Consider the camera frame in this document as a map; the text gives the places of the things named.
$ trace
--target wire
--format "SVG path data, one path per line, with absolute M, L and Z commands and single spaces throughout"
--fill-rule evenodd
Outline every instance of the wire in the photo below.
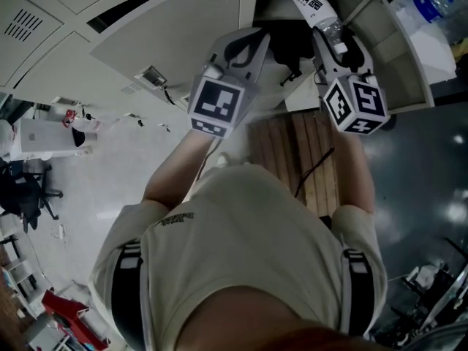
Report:
M 335 147 L 332 147 L 328 150 L 328 152 L 323 155 L 322 159 L 312 168 L 307 170 L 303 175 L 301 180 L 299 181 L 298 188 L 295 190 L 294 197 L 298 197 L 301 187 L 306 183 L 307 178 L 316 170 L 323 162 L 335 151 Z
M 323 85 L 323 86 L 326 86 L 327 83 L 317 83 L 316 79 L 315 79 L 315 76 L 319 73 L 320 70 L 323 70 L 323 65 L 320 66 L 314 73 L 314 82 L 316 85 Z
M 208 154 L 205 156 L 205 159 L 203 160 L 202 166 L 200 167 L 200 170 L 198 170 L 196 181 L 198 181 L 200 179 L 200 177 L 202 175 L 202 172 L 203 172 L 203 169 L 205 169 L 206 162 L 208 161 L 210 156 L 215 152 L 215 150 L 217 150 L 219 148 L 219 145 L 221 144 L 221 141 L 222 141 L 222 139 L 218 139 L 218 141 L 216 142 L 216 145 L 214 146 L 214 148 L 211 151 L 209 151 Z
M 167 87 L 164 86 L 164 87 L 162 88 L 162 90 L 164 91 L 164 95 L 166 96 L 166 99 L 168 100 L 168 102 L 169 102 L 170 104 L 172 104 L 172 105 L 176 105 L 176 104 L 174 103 L 174 101 L 173 101 L 173 98 L 170 97 L 169 93 L 167 92 Z

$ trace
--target black suspender strap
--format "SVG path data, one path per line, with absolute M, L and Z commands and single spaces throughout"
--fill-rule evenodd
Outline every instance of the black suspender strap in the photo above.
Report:
M 118 258 L 112 283 L 112 317 L 118 331 L 134 351 L 146 349 L 140 306 L 142 263 L 140 243 L 128 243 Z
M 374 277 L 363 252 L 345 249 L 342 256 L 343 304 L 340 330 L 364 335 L 374 316 Z

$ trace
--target black chair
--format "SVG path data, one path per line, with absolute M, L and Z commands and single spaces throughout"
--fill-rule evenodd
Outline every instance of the black chair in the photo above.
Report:
M 41 215 L 41 209 L 46 208 L 47 212 L 54 220 L 59 219 L 53 214 L 49 197 L 63 197 L 63 193 L 48 192 L 45 188 L 47 183 L 47 173 L 52 170 L 49 166 L 44 173 L 19 173 L 12 174 L 10 163 L 0 169 L 0 206 L 4 209 L 3 214 L 15 214 L 23 218 L 24 232 L 28 232 L 28 224 L 33 230 L 37 229 L 37 219 Z M 24 178 L 23 183 L 16 183 L 17 180 Z

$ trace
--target wooden slat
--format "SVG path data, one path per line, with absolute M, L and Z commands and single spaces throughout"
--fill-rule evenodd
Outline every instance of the wooden slat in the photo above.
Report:
M 299 147 L 299 157 L 301 159 L 302 173 L 312 168 L 312 157 L 310 154 L 309 139 L 307 137 L 306 125 L 302 113 L 292 115 L 294 123 L 296 140 Z M 306 193 L 307 208 L 318 214 L 317 193 L 315 191 L 314 173 L 309 175 L 304 183 L 304 191 Z
M 250 159 L 252 164 L 262 165 L 265 167 L 260 138 L 257 134 L 257 127 L 254 124 L 247 126 L 247 138 L 249 140 Z
M 290 118 L 290 116 L 284 116 L 283 118 L 278 118 L 278 124 L 282 136 L 284 153 L 286 154 L 286 166 L 287 173 L 290 177 L 291 193 L 293 196 L 295 196 L 299 181 L 301 180 L 302 172 L 301 163 L 299 162 L 298 158 L 299 150 L 295 141 L 293 120 Z M 303 186 L 299 189 L 299 193 L 296 199 L 298 199 L 304 205 L 307 205 L 306 193 Z
M 286 153 L 284 152 L 283 139 L 279 129 L 279 120 L 277 118 L 268 120 L 268 127 L 270 129 L 271 142 L 273 143 L 278 178 L 288 190 L 291 190 L 290 177 L 287 172 Z
M 273 151 L 273 143 L 271 142 L 270 129 L 268 128 L 267 121 L 259 121 L 256 123 L 257 135 L 260 139 L 262 147 L 263 159 L 265 161 L 264 168 L 278 177 L 278 170 L 276 169 L 275 154 Z
M 333 134 L 332 134 L 332 129 L 335 128 L 335 126 L 332 125 L 333 122 L 330 121 L 330 119 L 328 118 L 328 124 L 327 124 L 327 129 L 328 129 L 328 134 L 330 136 L 330 143 L 333 145 L 333 147 L 335 146 L 335 143 L 333 141 Z M 339 207 L 340 206 L 340 202 L 339 202 L 339 192 L 338 192 L 338 176 L 336 174 L 336 154 L 333 154 L 331 155 L 332 156 L 332 160 L 333 160 L 333 176 L 335 177 L 335 196 L 336 196 L 336 207 Z
M 312 167 L 314 167 L 321 159 L 322 152 L 320 150 L 320 140 L 315 123 L 314 113 L 304 113 L 304 121 L 306 122 L 307 136 L 309 137 L 310 154 L 312 157 Z M 325 185 L 325 171 L 323 165 L 320 165 L 314 171 L 315 189 L 317 193 L 318 216 L 327 216 L 327 189 Z
M 320 139 L 320 150 L 322 156 L 325 155 L 331 148 L 331 125 L 330 119 L 324 113 L 315 113 L 315 121 L 317 122 L 317 131 Z M 327 190 L 327 207 L 330 216 L 336 210 L 336 179 L 335 170 L 333 169 L 333 154 L 323 162 L 323 170 L 325 172 L 325 187 Z

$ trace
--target bottle cap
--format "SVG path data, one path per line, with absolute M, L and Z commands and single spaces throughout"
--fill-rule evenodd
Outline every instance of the bottle cap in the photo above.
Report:
M 348 51 L 348 47 L 343 42 L 335 44 L 333 48 L 335 49 L 335 52 L 339 55 Z

